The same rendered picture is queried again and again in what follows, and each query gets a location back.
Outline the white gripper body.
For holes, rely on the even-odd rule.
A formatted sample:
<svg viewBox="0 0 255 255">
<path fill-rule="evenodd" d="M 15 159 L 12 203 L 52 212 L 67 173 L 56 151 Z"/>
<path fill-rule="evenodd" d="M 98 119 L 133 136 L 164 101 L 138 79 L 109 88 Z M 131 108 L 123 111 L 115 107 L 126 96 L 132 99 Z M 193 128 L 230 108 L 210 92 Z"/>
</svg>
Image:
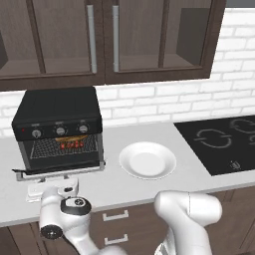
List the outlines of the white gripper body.
<svg viewBox="0 0 255 255">
<path fill-rule="evenodd" d="M 52 186 L 59 187 L 61 185 L 60 181 L 47 181 L 47 182 L 38 182 L 28 185 L 27 189 L 27 202 L 37 202 L 41 199 L 41 196 L 45 190 Z"/>
</svg>

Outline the toaster oven door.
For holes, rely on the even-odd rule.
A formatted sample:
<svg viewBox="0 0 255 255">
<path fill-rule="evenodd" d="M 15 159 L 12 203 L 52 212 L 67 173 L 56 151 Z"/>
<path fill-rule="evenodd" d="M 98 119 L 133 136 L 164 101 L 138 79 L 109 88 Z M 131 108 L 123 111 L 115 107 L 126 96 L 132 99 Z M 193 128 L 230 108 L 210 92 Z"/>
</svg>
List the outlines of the toaster oven door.
<svg viewBox="0 0 255 255">
<path fill-rule="evenodd" d="M 79 169 L 79 168 L 85 168 L 88 169 L 90 167 L 105 167 L 106 162 L 99 162 L 99 161 L 89 161 L 89 162 L 83 162 L 83 163 L 77 163 L 77 164 L 68 164 L 68 165 L 62 165 L 62 166 L 50 166 L 50 167 L 43 167 L 39 169 L 34 170 L 22 170 L 22 169 L 12 169 L 12 171 L 16 173 L 25 173 L 27 175 L 33 175 L 33 174 L 40 174 L 40 173 L 50 173 L 50 172 L 57 172 L 57 171 L 64 171 L 64 170 L 73 170 L 73 169 Z"/>
</svg>

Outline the dark wood base cupboard door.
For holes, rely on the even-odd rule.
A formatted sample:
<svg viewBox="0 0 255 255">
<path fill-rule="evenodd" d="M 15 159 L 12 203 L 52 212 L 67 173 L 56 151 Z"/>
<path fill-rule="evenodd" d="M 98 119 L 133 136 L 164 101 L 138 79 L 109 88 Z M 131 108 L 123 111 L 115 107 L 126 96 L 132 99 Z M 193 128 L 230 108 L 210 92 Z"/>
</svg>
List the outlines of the dark wood base cupboard door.
<svg viewBox="0 0 255 255">
<path fill-rule="evenodd" d="M 220 220 L 208 226 L 213 255 L 255 255 L 255 186 L 214 192 Z"/>
<path fill-rule="evenodd" d="M 38 223 L 0 227 L 0 255 L 48 255 Z"/>
</svg>

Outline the red kebab skewer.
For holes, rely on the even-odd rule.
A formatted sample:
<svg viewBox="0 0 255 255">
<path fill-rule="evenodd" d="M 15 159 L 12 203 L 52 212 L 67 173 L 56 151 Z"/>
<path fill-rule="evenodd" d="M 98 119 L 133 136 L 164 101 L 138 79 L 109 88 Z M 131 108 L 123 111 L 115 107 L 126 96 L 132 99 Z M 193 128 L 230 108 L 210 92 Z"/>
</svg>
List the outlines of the red kebab skewer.
<svg viewBox="0 0 255 255">
<path fill-rule="evenodd" d="M 79 148 L 84 147 L 84 143 L 82 141 L 70 141 L 70 142 L 61 142 L 60 149 L 65 148 Z"/>
</svg>

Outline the brown baguette bread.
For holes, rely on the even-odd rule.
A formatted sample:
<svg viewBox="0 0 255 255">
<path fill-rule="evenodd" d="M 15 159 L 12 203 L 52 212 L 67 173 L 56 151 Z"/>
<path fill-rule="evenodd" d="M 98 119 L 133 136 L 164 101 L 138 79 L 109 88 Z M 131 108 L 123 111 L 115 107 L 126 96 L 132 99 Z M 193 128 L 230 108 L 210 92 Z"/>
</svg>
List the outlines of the brown baguette bread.
<svg viewBox="0 0 255 255">
<path fill-rule="evenodd" d="M 81 139 L 84 139 L 86 137 L 87 137 L 87 135 L 56 137 L 55 141 L 58 141 L 58 142 L 69 142 L 69 141 L 81 140 Z"/>
</svg>

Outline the black toaster oven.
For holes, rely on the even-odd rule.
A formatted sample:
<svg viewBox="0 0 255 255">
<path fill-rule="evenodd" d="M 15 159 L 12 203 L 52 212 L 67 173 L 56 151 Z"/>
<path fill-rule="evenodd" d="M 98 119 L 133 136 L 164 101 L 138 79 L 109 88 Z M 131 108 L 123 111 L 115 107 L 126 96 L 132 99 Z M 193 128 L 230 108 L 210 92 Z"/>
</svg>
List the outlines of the black toaster oven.
<svg viewBox="0 0 255 255">
<path fill-rule="evenodd" d="M 80 125 L 87 125 L 85 133 Z M 56 128 L 64 128 L 63 135 Z M 28 91 L 12 121 L 12 129 L 25 164 L 22 170 L 89 161 L 104 162 L 103 122 L 93 87 Z M 32 131 L 39 129 L 39 138 Z M 60 149 L 56 137 L 87 135 L 84 147 Z"/>
</svg>

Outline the dark wood drawer front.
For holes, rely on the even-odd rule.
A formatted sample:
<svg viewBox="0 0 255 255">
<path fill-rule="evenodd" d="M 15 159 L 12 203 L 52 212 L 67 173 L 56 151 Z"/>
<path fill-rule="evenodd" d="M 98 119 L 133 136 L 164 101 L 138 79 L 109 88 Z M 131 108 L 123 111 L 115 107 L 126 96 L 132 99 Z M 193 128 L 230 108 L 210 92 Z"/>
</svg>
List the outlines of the dark wood drawer front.
<svg viewBox="0 0 255 255">
<path fill-rule="evenodd" d="M 128 218 L 107 222 L 103 220 L 103 213 L 107 215 L 122 214 L 125 209 L 128 210 Z M 153 226 L 160 225 L 161 223 L 162 221 L 154 212 L 153 204 L 146 203 L 94 212 L 92 214 L 91 228 L 95 231 L 110 232 L 114 230 L 151 229 Z"/>
<path fill-rule="evenodd" d="M 166 232 L 163 230 L 138 230 L 138 231 L 120 231 L 94 234 L 93 239 L 99 248 L 105 248 L 105 237 L 110 240 L 122 238 L 124 234 L 128 236 L 128 242 L 114 244 L 125 250 L 128 255 L 154 255 L 158 245 L 163 241 Z"/>
</svg>

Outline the white plate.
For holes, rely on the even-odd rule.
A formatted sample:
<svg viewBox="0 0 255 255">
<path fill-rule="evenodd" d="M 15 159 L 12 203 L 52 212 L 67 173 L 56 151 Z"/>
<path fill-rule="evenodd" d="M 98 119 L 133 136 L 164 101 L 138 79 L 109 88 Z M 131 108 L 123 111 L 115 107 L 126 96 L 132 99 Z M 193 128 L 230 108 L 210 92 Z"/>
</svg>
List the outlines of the white plate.
<svg viewBox="0 0 255 255">
<path fill-rule="evenodd" d="M 164 178 L 174 172 L 177 164 L 169 148 L 149 141 L 126 146 L 120 153 L 119 162 L 129 175 L 145 180 Z"/>
</svg>

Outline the black hob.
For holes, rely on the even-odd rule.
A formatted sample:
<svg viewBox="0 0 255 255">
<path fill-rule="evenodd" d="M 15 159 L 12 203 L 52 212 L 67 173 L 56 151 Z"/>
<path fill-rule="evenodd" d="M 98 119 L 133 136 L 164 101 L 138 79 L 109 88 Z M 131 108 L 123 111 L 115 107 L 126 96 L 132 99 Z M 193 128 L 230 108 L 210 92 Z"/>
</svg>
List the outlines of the black hob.
<svg viewBox="0 0 255 255">
<path fill-rule="evenodd" d="M 255 170 L 255 116 L 174 125 L 211 176 Z"/>
</svg>

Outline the dark wood wall cupboard door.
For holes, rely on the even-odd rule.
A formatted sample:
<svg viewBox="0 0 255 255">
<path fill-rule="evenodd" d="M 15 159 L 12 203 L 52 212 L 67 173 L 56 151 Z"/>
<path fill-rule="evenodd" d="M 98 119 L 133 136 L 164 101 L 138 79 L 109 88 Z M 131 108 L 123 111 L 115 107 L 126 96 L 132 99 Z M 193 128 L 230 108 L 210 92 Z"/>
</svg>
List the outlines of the dark wood wall cupboard door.
<svg viewBox="0 0 255 255">
<path fill-rule="evenodd" d="M 119 6 L 117 73 L 113 5 Z M 106 83 L 209 78 L 225 6 L 226 0 L 103 0 Z"/>
<path fill-rule="evenodd" d="M 96 74 L 87 5 L 94 6 Z M 0 0 L 0 92 L 104 82 L 102 0 Z"/>
</svg>

